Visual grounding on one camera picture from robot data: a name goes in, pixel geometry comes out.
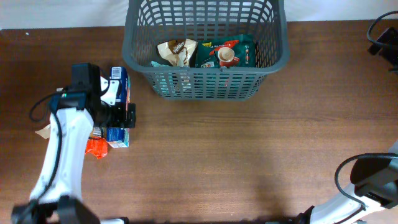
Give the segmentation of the blue tissue pack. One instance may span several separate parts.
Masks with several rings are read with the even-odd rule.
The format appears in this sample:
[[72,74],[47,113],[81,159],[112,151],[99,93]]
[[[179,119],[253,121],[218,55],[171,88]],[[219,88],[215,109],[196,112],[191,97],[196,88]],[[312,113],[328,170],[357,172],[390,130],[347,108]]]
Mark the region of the blue tissue pack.
[[[126,104],[130,102],[130,78],[127,70],[124,67],[112,67],[109,79],[111,83],[104,101],[112,109],[126,115]],[[106,141],[114,149],[129,147],[129,128],[122,128],[120,124],[107,128]]]

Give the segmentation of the mint green snack wrapper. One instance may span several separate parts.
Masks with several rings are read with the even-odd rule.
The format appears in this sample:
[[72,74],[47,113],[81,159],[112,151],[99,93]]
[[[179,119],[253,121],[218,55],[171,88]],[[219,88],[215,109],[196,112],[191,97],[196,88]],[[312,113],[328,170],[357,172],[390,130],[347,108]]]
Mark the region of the mint green snack wrapper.
[[[153,67],[169,67],[169,65],[160,64],[155,61],[151,61],[151,65]],[[165,73],[164,71],[156,73],[154,75],[154,86],[158,86],[158,88],[162,92],[170,91],[169,90],[169,85],[170,85],[169,81],[170,81],[171,77],[172,77],[171,73]]]

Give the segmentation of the green Nescafe coffee bag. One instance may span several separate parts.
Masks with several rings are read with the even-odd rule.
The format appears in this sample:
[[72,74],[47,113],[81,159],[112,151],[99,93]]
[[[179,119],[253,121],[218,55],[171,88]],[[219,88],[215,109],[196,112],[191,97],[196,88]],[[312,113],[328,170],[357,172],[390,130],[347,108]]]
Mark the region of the green Nescafe coffee bag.
[[250,34],[200,41],[196,68],[255,67],[256,45]]

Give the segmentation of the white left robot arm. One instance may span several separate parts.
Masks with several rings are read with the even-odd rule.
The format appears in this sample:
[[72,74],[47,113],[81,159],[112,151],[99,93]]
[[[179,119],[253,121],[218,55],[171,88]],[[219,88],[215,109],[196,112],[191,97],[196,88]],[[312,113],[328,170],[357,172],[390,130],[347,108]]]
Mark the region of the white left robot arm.
[[113,67],[108,78],[91,63],[72,66],[72,82],[48,96],[50,136],[39,179],[29,203],[14,206],[12,223],[48,223],[53,214],[59,223],[102,223],[81,196],[81,175],[90,135],[131,129],[136,106],[129,101],[129,75]]

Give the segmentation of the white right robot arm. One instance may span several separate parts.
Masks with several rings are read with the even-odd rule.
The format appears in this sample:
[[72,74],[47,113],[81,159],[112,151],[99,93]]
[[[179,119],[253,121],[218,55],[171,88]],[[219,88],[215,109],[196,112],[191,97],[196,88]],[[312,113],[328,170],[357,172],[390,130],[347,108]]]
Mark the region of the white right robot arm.
[[[355,161],[350,184],[342,188],[339,174]],[[339,194],[319,206],[300,213],[291,223],[359,223],[374,212],[397,206],[397,143],[387,153],[366,153],[343,161],[335,172]]]

